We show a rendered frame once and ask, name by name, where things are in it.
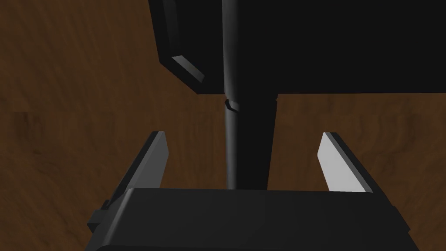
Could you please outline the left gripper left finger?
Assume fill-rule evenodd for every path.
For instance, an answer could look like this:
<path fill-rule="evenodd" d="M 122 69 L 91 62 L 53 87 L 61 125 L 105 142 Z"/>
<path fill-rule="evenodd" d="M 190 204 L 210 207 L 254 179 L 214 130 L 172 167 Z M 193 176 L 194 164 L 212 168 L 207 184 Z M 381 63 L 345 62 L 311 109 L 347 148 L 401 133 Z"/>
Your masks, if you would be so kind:
<path fill-rule="evenodd" d="M 133 188 L 160 187 L 168 160 L 169 150 L 164 131 L 153 131 L 143 147 L 127 169 L 127 172 L 117 185 L 111 198 L 105 203 L 110 207 L 125 191 Z"/>

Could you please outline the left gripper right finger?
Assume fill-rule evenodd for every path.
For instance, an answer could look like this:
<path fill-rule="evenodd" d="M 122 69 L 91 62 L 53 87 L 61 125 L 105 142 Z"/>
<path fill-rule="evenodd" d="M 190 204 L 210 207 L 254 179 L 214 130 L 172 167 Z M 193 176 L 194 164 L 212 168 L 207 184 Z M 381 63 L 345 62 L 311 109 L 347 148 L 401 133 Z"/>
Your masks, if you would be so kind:
<path fill-rule="evenodd" d="M 329 191 L 372 192 L 331 132 L 323 132 L 317 157 Z"/>

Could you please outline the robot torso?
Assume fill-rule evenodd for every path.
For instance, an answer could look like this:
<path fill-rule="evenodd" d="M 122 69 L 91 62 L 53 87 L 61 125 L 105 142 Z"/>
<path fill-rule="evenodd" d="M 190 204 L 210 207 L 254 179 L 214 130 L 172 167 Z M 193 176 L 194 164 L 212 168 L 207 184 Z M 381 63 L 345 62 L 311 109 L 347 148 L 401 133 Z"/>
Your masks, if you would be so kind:
<path fill-rule="evenodd" d="M 280 94 L 446 93 L 446 0 L 148 0 L 161 65 L 225 95 L 226 186 L 264 190 Z"/>

